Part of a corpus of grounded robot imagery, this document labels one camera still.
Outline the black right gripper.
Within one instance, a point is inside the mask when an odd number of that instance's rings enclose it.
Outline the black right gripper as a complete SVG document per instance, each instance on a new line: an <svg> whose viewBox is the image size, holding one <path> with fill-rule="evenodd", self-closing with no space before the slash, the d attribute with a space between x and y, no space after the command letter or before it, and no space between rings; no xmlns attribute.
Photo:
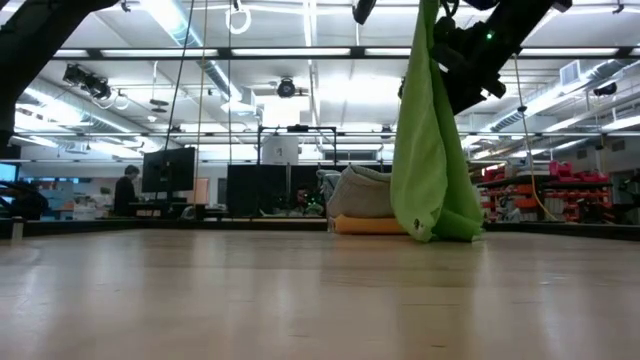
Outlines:
<svg viewBox="0 0 640 360"><path fill-rule="evenodd" d="M454 115L487 99L485 93L502 98L505 85L499 80L494 56L495 32L488 27L465 30L461 47L465 60L446 69L444 75L448 100Z"/></svg>

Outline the green microfiber towel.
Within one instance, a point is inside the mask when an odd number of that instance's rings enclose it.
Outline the green microfiber towel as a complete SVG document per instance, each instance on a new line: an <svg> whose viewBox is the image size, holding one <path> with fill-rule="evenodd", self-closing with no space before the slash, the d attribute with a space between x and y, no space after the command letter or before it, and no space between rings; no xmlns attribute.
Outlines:
<svg viewBox="0 0 640 360"><path fill-rule="evenodd" d="M439 0L420 0L400 103L391 178L398 223L421 242L472 242L483 214L440 67L431 55Z"/></svg>

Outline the grey microfiber towel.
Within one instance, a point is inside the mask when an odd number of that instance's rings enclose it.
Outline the grey microfiber towel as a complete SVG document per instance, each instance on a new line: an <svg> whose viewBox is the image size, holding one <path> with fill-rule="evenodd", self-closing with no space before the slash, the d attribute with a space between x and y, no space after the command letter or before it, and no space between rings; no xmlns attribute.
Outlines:
<svg viewBox="0 0 640 360"><path fill-rule="evenodd" d="M326 202L327 213L336 218L390 218L391 174L359 165L349 165L341 172L335 191Z"/></svg>

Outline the orange microfiber towel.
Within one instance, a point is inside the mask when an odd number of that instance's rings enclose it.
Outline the orange microfiber towel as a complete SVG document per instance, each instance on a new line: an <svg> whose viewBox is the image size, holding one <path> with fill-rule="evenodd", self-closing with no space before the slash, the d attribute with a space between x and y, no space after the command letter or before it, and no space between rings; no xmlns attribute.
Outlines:
<svg viewBox="0 0 640 360"><path fill-rule="evenodd" d="M395 218L353 218L339 215L331 219L331 229L346 235L406 235Z"/></svg>

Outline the clear plastic bin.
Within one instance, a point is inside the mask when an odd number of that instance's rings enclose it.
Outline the clear plastic bin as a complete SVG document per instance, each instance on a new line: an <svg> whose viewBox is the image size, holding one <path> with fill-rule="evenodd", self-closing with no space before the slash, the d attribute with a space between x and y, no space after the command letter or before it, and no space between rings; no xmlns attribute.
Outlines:
<svg viewBox="0 0 640 360"><path fill-rule="evenodd" d="M404 234L391 206L390 185L390 173L362 166L325 174L323 187L331 230L347 235Z"/></svg>

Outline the shelf with red bins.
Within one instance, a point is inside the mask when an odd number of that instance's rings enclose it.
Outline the shelf with red bins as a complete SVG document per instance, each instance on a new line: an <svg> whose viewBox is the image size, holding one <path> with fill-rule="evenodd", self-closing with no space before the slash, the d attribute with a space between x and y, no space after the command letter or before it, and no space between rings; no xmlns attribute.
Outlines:
<svg viewBox="0 0 640 360"><path fill-rule="evenodd" d="M601 172L576 172L568 162L546 170L500 167L486 170L477 185L490 223L612 223L612 184Z"/></svg>

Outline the black overhead beam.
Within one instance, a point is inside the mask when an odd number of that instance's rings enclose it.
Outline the black overhead beam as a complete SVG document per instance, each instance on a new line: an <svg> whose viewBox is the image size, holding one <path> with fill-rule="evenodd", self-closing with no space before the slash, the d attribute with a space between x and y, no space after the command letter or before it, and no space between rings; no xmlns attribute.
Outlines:
<svg viewBox="0 0 640 360"><path fill-rule="evenodd" d="M406 59L409 47L270 47L270 48L63 48L55 60L69 61L160 61L185 59ZM525 60L635 59L640 46L625 47L525 47L517 55Z"/></svg>

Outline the person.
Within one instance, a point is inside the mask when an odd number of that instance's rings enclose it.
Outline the person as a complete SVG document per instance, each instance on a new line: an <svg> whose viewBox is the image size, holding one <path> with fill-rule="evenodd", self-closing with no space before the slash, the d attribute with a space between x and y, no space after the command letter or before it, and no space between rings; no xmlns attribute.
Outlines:
<svg viewBox="0 0 640 360"><path fill-rule="evenodd" d="M296 190L292 212L295 216L314 217L324 213L320 194L307 186Z"/></svg>
<svg viewBox="0 0 640 360"><path fill-rule="evenodd" d="M125 168L124 175L120 177L115 185L113 213L118 217L133 216L135 211L131 207L132 203L137 201L134 180L140 174L138 167L128 165Z"/></svg>
<svg viewBox="0 0 640 360"><path fill-rule="evenodd" d="M10 217L38 221L49 202L31 183L0 181L0 206Z"/></svg>

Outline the black computer monitor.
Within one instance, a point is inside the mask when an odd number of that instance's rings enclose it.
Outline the black computer monitor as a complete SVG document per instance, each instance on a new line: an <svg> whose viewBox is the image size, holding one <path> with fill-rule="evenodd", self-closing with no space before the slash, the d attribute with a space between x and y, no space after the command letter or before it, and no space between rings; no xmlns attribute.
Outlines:
<svg viewBox="0 0 640 360"><path fill-rule="evenodd" d="M141 191L166 193L194 189L195 148L180 148L146 153L143 156Z"/></svg>

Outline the silver ceiling duct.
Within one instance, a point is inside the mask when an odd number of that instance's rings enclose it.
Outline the silver ceiling duct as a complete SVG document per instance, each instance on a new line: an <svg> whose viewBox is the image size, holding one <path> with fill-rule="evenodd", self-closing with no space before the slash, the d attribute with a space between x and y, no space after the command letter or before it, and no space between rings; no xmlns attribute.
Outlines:
<svg viewBox="0 0 640 360"><path fill-rule="evenodd" d="M520 77L522 69L520 59L514 60L518 103L503 110L482 128L482 131L500 132L506 127L522 120L518 108L525 107L526 116L536 115L547 110L579 90L590 90L603 84L623 70L640 66L640 59L577 59L567 63L557 71L557 79L545 84L535 92L522 94Z"/></svg>
<svg viewBox="0 0 640 360"><path fill-rule="evenodd" d="M196 29L190 12L180 0L139 0L139 2L178 46L186 47L188 50L204 47L202 31ZM223 100L221 109L224 112L231 112L238 116L258 113L258 108L252 100L248 103L243 100L244 94L230 81L216 61L208 59L202 51L199 51L195 62L204 71L205 77L218 89Z"/></svg>

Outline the black metal table frame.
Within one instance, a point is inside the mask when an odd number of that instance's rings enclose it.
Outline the black metal table frame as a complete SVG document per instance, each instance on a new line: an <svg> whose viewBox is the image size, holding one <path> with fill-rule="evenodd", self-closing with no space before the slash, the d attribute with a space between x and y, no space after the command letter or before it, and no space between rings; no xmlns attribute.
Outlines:
<svg viewBox="0 0 640 360"><path fill-rule="evenodd" d="M69 235L140 229L220 231L328 231L319 221L179 221L153 219L33 221L26 222L24 237ZM640 226L604 224L561 224L543 222L486 224L487 232L533 233L640 242Z"/></svg>

